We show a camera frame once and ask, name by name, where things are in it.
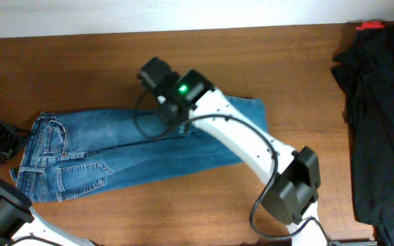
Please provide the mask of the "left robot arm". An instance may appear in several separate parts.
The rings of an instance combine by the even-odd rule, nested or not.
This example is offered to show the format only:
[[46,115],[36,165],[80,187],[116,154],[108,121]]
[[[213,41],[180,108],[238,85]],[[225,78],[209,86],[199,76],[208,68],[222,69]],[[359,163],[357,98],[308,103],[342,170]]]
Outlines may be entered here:
[[[0,166],[4,166],[27,143],[32,132],[0,120]],[[0,245],[87,245],[96,243],[73,236],[43,219],[32,201],[0,178]]]

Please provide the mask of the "blue denim jeans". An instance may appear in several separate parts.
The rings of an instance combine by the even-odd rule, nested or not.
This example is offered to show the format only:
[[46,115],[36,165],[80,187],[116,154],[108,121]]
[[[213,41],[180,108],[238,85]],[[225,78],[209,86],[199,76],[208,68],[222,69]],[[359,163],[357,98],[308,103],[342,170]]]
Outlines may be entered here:
[[33,202],[63,202],[235,165],[240,158],[195,127],[164,130],[151,110],[41,113],[32,127],[16,187]]

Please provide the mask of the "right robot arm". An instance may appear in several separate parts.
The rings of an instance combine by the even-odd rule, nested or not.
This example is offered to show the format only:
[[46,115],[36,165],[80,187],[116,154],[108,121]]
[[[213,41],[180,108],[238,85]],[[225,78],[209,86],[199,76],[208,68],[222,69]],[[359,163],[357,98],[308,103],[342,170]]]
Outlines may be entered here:
[[157,101],[168,132],[193,125],[235,153],[264,184],[249,215],[250,227],[269,241],[330,245],[317,212],[321,185],[318,155],[300,151],[253,123],[196,70],[179,75],[154,57],[137,73]]

